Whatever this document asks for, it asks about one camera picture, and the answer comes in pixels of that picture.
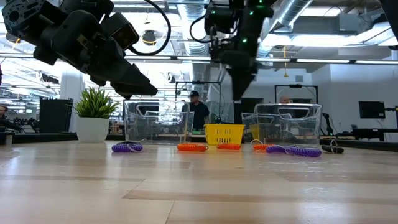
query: potted plant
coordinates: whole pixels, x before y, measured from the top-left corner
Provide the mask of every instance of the potted plant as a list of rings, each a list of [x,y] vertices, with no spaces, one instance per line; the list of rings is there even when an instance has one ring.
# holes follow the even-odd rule
[[[119,103],[111,102],[104,90],[90,88],[81,93],[81,101],[75,109],[77,137],[80,142],[103,142],[108,135],[109,116],[116,111]]]

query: table surface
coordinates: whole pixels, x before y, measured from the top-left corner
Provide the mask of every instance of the table surface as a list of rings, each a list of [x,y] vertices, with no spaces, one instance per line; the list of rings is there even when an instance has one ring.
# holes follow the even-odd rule
[[[306,158],[116,142],[0,148],[1,223],[398,223],[398,154]]]

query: black screen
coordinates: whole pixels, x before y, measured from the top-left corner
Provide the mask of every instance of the black screen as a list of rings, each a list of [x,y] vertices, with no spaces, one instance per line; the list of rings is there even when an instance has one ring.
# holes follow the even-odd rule
[[[242,98],[241,99],[241,112],[242,113],[253,113],[254,108],[257,104],[264,101],[263,98]]]
[[[360,101],[359,115],[361,119],[385,119],[386,113],[382,101]]]

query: clear plastic bin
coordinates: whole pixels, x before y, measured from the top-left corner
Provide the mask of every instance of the clear plastic bin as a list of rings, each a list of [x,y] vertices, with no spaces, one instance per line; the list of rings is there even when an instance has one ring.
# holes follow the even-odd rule
[[[312,104],[261,104],[256,105],[256,125],[250,126],[258,133],[258,140],[267,144],[318,147],[322,106]]]
[[[250,129],[251,126],[257,125],[257,119],[252,113],[241,113],[243,128],[243,139],[245,142],[250,142],[253,139],[258,139],[258,132],[253,133]]]
[[[124,101],[126,140],[143,144],[190,142],[193,112],[183,101]]]

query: man in black shirt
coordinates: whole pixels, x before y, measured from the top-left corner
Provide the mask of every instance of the man in black shirt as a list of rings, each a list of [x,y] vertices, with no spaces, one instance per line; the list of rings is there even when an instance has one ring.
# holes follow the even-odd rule
[[[209,116],[209,108],[199,101],[199,93],[192,91],[190,94],[191,103],[189,104],[189,111],[195,112],[193,115],[193,128],[203,129],[203,126],[207,122]],[[187,105],[182,107],[182,112],[186,112],[188,109]]]
[[[5,105],[0,105],[0,132],[4,132],[6,128],[11,128],[16,131],[24,130],[19,125],[14,124],[6,119],[6,113],[8,111],[8,107]]]

